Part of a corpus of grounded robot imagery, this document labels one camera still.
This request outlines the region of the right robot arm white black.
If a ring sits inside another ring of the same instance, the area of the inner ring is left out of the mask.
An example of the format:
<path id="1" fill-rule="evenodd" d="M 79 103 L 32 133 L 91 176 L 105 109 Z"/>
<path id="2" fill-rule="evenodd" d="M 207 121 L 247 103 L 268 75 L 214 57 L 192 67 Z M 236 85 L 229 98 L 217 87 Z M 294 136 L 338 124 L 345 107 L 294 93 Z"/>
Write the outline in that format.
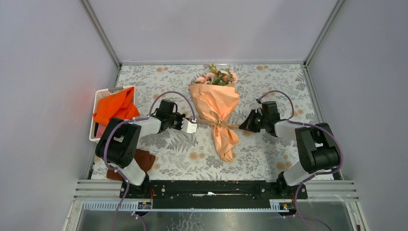
<path id="1" fill-rule="evenodd" d="M 295 192 L 295 186 L 325 170 L 333 170 L 342 163 L 339 147 L 326 123 L 302 124 L 280 117 L 275 101 L 261 103 L 251 110 L 239 129 L 258 133 L 265 130 L 273 137 L 296 142 L 299 161 L 290 169 L 279 174 L 276 192 L 288 198 Z"/>

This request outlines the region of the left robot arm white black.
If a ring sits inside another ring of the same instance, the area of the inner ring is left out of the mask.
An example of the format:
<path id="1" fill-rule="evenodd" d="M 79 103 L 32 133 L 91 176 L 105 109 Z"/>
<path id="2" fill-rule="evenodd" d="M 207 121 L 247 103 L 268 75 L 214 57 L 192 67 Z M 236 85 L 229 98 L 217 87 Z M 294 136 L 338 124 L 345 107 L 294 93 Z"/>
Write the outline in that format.
<path id="1" fill-rule="evenodd" d="M 189 119 L 177 111 L 177 104 L 169 100 L 161 100 L 158 108 L 147 118 L 123 120 L 112 118 L 102 137 L 98 141 L 95 155 L 101 158 L 108 169 L 117 170 L 124 176 L 125 182 L 131 184 L 131 192 L 138 198 L 149 193 L 149 185 L 145 180 L 147 174 L 134 159 L 138 142 L 141 137 L 158 134 L 167 129 L 195 133 L 195 119 Z"/>

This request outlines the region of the beige kraft wrapping paper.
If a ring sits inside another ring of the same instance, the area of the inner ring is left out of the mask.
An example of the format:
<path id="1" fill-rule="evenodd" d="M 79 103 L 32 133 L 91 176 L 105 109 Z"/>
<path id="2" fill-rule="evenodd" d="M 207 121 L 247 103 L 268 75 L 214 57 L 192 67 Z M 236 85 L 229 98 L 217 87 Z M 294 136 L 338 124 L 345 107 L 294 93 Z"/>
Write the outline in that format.
<path id="1" fill-rule="evenodd" d="M 225 121 L 240 102 L 240 95 L 235 85 L 190 85 L 189 90 L 200 119 Z M 211 126 L 212 137 L 217 154 L 223 161 L 233 161 L 233 148 L 239 142 L 234 129 Z"/>

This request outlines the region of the pink fake flower bouquet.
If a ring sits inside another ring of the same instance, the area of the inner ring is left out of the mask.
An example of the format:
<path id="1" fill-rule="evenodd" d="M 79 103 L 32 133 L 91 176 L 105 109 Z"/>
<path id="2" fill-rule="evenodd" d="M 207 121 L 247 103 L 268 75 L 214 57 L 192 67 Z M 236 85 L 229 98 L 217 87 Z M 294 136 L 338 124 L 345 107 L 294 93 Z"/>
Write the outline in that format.
<path id="1" fill-rule="evenodd" d="M 238 82 L 237 74 L 229 67 L 227 67 L 226 69 L 218 69 L 214 64 L 211 64 L 209 67 L 209 72 L 198 75 L 194 80 L 191 81 L 190 85 L 202 84 L 227 86 L 234 85 Z"/>

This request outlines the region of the tan satin ribbon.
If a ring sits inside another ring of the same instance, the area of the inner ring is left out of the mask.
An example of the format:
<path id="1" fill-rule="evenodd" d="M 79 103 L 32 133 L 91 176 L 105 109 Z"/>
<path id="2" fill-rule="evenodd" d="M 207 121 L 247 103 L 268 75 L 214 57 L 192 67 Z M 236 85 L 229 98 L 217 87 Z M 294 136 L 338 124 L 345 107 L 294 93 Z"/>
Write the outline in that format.
<path id="1" fill-rule="evenodd" d="M 225 127 L 225 128 L 229 128 L 229 129 L 239 129 L 239 125 L 235 125 L 235 124 L 230 124 L 228 122 L 225 121 L 210 121 L 210 120 L 206 120 L 206 119 L 197 119 L 196 120 L 197 124 L 207 124 L 210 126 L 221 126 L 221 127 Z"/>

